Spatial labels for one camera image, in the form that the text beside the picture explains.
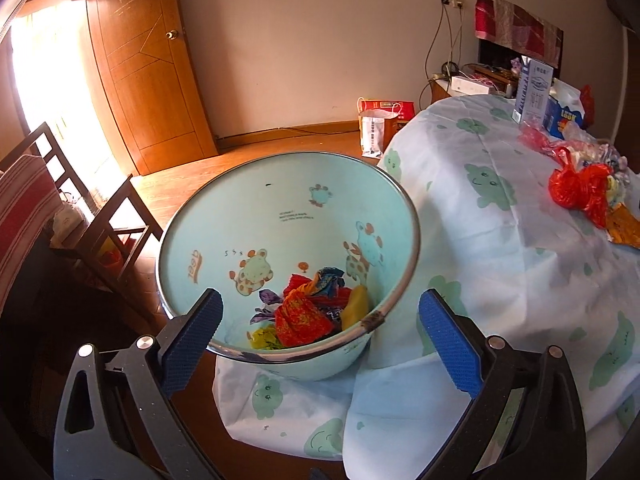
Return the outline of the blue white LOOK carton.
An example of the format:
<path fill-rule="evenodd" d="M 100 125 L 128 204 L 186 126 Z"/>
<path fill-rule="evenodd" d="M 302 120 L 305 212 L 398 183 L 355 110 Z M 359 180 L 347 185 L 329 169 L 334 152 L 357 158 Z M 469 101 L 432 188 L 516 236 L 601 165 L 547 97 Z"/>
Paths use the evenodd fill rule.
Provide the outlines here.
<path fill-rule="evenodd" d="M 563 139 L 565 127 L 574 122 L 578 127 L 584 122 L 585 109 L 580 100 L 580 91 L 555 78 L 549 92 L 549 99 L 542 124 L 550 136 Z"/>

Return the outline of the white long box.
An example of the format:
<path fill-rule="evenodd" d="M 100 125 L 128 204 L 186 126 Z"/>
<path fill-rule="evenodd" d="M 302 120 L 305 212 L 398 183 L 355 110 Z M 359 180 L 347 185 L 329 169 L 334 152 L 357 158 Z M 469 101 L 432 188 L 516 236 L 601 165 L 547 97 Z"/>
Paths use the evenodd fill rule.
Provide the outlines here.
<path fill-rule="evenodd" d="M 489 94 L 491 86 L 462 76 L 453 76 L 450 79 L 450 90 L 466 96 L 476 96 L 477 94 Z"/>

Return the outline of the tall white milk carton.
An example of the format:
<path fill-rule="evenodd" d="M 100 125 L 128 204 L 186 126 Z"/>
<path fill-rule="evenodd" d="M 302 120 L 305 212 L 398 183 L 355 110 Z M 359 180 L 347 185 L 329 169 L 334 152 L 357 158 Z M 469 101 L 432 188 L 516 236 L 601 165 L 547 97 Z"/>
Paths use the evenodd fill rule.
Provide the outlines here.
<path fill-rule="evenodd" d="M 540 127 L 546 114 L 549 92 L 552 86 L 553 68 L 530 58 L 521 71 L 518 81 L 513 120 Z"/>

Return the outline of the blue snack wrapper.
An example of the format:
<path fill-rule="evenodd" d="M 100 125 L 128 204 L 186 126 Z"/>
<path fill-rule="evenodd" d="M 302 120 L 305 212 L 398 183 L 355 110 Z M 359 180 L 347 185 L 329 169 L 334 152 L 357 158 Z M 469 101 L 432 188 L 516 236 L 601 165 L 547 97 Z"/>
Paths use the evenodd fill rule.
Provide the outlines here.
<path fill-rule="evenodd" d="M 326 266 L 320 269 L 314 278 L 316 282 L 310 299 L 322 313 L 336 322 L 352 293 L 345 285 L 344 271 Z"/>

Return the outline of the yellow sponge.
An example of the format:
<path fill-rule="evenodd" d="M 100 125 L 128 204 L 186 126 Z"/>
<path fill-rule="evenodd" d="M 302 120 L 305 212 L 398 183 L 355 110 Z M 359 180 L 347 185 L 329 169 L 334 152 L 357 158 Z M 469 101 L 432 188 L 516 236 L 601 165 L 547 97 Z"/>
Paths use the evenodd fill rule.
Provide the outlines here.
<path fill-rule="evenodd" d="M 350 292 L 346 307 L 341 312 L 342 330 L 348 330 L 368 313 L 368 289 L 364 285 L 358 285 Z"/>

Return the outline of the red gold printed plastic bag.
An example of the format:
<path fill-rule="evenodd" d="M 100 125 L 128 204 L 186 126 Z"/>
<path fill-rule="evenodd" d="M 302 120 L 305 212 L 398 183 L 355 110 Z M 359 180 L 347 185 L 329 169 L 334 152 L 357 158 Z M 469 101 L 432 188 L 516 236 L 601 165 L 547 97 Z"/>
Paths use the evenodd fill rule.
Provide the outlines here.
<path fill-rule="evenodd" d="M 339 332 L 351 294 L 351 288 L 340 284 L 318 294 L 311 278 L 292 274 L 282 304 L 274 311 L 274 330 L 282 347 L 306 346 Z"/>

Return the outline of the white green cloud bedsheet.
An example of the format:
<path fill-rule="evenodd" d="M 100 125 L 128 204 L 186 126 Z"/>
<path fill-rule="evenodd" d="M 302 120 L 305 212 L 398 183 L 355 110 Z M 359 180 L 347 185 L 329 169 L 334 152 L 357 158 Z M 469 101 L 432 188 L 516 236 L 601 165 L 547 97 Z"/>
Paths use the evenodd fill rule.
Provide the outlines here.
<path fill-rule="evenodd" d="M 551 158 L 521 144 L 498 96 L 441 100 L 394 137 L 384 168 L 418 210 L 416 273 L 359 366 L 323 382 L 219 360 L 214 397 L 230 436 L 341 460 L 353 479 L 412 479 L 461 417 L 456 389 L 420 329 L 434 288 L 514 348 L 561 347 L 579 391 L 587 470 L 611 456 L 639 409 L 639 254 L 552 202 Z"/>

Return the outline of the red patterned cloth cover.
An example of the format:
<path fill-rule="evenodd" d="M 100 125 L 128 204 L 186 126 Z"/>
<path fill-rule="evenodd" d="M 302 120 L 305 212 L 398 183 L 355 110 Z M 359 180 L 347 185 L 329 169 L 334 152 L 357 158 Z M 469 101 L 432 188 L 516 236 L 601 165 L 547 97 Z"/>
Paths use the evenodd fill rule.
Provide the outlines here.
<path fill-rule="evenodd" d="M 508 0 L 475 0 L 474 32 L 477 39 L 560 67 L 562 29 Z"/>

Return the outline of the orange yellow snack bag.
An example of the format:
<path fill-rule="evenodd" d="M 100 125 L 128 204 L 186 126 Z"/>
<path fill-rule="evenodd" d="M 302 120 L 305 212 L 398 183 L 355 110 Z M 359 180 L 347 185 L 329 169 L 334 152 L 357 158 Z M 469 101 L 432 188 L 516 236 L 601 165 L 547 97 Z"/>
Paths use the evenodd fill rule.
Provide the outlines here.
<path fill-rule="evenodd" d="M 605 231 L 613 244 L 640 248 L 639 220 L 624 204 L 617 204 L 606 213 Z"/>

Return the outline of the black television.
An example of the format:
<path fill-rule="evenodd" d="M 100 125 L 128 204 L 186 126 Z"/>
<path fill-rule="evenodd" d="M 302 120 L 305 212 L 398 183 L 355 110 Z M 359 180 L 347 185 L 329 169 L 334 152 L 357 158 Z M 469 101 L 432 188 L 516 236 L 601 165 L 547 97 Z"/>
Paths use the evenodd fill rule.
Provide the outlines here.
<path fill-rule="evenodd" d="M 513 75 L 513 61 L 518 61 L 526 66 L 531 59 L 530 56 L 500 46 L 500 44 L 485 39 L 478 40 L 477 65 L 480 66 L 480 70 L 494 74 L 496 77 Z"/>

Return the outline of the yellow white printed plastic bag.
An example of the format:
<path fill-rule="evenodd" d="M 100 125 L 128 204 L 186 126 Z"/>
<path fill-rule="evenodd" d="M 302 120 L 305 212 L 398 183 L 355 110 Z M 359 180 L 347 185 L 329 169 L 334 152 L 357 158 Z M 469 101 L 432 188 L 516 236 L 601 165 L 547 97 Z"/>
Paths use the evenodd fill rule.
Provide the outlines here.
<path fill-rule="evenodd" d="M 616 208 L 624 205 L 635 216 L 639 215 L 640 186 L 639 175 L 632 171 L 616 172 L 608 176 L 608 189 L 605 193 L 608 206 Z"/>

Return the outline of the wall power outlet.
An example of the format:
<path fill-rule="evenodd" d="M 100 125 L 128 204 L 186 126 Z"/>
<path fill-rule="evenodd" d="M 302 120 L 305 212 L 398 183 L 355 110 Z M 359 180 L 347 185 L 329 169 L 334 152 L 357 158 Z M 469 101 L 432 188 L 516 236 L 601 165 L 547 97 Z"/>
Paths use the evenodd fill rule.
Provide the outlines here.
<path fill-rule="evenodd" d="M 453 6 L 456 9 L 463 9 L 463 0 L 440 0 L 443 6 Z"/>

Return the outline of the plaid checkered cloth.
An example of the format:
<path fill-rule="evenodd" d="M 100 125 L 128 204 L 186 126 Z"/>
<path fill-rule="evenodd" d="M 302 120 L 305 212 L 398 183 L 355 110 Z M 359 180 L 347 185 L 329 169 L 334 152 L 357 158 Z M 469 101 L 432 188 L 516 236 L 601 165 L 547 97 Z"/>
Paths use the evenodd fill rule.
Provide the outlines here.
<path fill-rule="evenodd" d="M 591 152 L 588 160 L 590 170 L 599 178 L 609 176 L 626 179 L 628 162 L 617 148 L 609 143 L 597 144 Z"/>

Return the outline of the dark wooden chair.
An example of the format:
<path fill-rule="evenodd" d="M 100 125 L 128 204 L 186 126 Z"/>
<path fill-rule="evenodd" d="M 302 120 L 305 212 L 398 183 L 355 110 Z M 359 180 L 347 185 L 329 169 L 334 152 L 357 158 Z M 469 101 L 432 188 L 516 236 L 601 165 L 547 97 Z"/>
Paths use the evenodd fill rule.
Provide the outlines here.
<path fill-rule="evenodd" d="M 122 182 L 105 204 L 98 205 L 47 124 L 35 128 L 10 151 L 2 159 L 1 168 L 7 170 L 12 162 L 25 155 L 42 136 L 49 145 L 49 151 L 43 154 L 43 160 L 55 160 L 62 167 L 62 174 L 54 180 L 56 188 L 60 190 L 65 183 L 73 185 L 74 190 L 79 193 L 78 203 L 86 205 L 90 211 L 88 216 L 81 216 L 79 221 L 72 222 L 73 229 L 65 229 L 62 234 L 52 237 L 52 249 L 64 258 L 82 262 L 104 286 L 117 292 L 134 306 L 137 299 L 129 289 L 130 273 L 145 243 L 151 236 L 160 238 L 163 235 L 162 228 L 143 203 L 130 178 Z M 111 220 L 125 204 L 134 208 L 141 223 L 138 226 L 128 223 L 114 228 Z"/>

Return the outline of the red crumpled plastic bag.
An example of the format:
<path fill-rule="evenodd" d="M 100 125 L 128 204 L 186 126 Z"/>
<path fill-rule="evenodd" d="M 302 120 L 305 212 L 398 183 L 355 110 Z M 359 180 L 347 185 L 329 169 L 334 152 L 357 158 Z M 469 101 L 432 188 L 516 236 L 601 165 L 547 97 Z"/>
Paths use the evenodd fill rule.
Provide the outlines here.
<path fill-rule="evenodd" d="M 605 164 L 592 164 L 576 170 L 568 148 L 556 148 L 554 154 L 561 167 L 552 172 L 548 181 L 552 200 L 565 209 L 582 211 L 594 226 L 604 229 L 611 168 Z"/>

